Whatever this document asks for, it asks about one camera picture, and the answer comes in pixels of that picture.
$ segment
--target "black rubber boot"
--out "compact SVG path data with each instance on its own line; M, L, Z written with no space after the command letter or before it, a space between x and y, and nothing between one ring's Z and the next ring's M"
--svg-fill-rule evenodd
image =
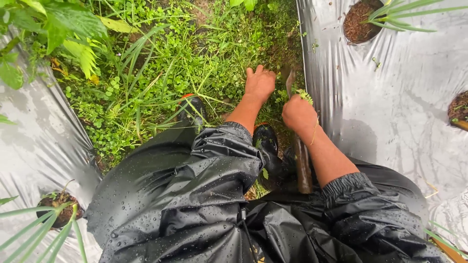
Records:
M278 157L278 138L275 130L268 124L261 124L254 130L253 144L262 150L262 156L265 159L265 172L260 172L258 181L269 191L273 191L285 182L285 173L283 172L282 161Z
M203 101L199 97L191 97L179 103L179 109L183 106L185 106L185 108L177 115L177 121L187 121L193 125L203 126L203 119L206 120L207 117L206 107Z

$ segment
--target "plastic sheet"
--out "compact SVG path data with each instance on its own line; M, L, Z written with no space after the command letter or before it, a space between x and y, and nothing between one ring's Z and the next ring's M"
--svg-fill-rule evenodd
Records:
M8 37L3 38L0 46L8 40ZM17 63L24 72L27 61L25 54L20 53ZM17 123L0 124L0 197L19 195L14 201L2 205L0 212L34 207L43 194L61 190L72 179L75 181L68 185L67 191L86 209L101 180L91 141L70 109L51 69L45 66L39 70L50 77L45 80L38 77L19 90L0 82L0 114ZM27 213L0 219L0 243L36 218L35 213ZM86 220L77 222L88 261L97 262L102 250L94 237L86 232ZM50 231L28 262L35 262L35 257L50 245L58 233L57 230ZM26 234L2 251L0 262L28 237ZM74 231L66 239L55 262L81 262Z
M440 230L466 250L468 132L448 125L447 109L468 88L468 11L405 19L435 33L383 29L369 42L348 45L343 21L356 2L297 0L307 32L306 86L321 124L346 155L415 182L428 197L430 220L456 233L458 240ZM464 5L453 0L430 8ZM376 71L373 57L382 62ZM429 184L439 192L432 195Z

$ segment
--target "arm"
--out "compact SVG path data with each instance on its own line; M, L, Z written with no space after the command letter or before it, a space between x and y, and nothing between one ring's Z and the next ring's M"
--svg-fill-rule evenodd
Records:
M312 105L295 95L284 106L283 119L310 152L332 236L361 251L364 262L445 262L423 239L421 219L398 201L398 192L380 192L316 125Z
M317 125L317 113L308 101L294 95L283 107L283 119L306 145L321 188L337 178L358 172Z
M263 65L258 65L255 73L251 68L247 68L245 94L226 122L239 123L250 132L250 135L254 134L258 112L275 90L275 76L273 71L264 70Z

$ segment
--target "person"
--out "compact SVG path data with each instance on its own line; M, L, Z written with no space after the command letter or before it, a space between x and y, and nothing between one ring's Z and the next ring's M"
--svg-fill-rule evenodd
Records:
M248 68L242 100L217 127L199 130L203 103L185 98L173 129L104 177L84 215L103 249L101 263L446 261L424 239L427 205L419 188L391 169L346 157L298 95L282 116L310 153L314 191L299 193L292 174L263 198L245 200L269 165L264 151L275 151L252 144L275 79L262 65Z

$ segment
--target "wooden handle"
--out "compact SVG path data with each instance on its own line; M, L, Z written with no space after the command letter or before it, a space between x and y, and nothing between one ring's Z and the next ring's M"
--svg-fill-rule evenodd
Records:
M312 176L309 166L309 152L297 134L294 135L294 153L296 154L297 186L302 194L312 193Z

